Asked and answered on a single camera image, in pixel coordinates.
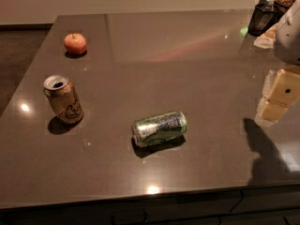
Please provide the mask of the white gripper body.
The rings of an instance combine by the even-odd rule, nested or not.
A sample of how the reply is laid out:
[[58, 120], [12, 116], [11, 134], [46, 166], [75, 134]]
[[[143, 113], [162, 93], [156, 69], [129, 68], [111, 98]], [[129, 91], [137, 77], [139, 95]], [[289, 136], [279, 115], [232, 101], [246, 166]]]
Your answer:
[[277, 24], [274, 53], [281, 61], [300, 66], [300, 0], [295, 0]]

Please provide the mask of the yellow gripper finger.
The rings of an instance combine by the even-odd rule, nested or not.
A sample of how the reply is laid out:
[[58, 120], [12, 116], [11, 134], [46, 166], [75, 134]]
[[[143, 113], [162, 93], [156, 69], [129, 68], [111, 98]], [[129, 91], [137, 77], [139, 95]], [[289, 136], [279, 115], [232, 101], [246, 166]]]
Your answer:
[[300, 67], [270, 70], [262, 88], [255, 123], [274, 125], [300, 98]]

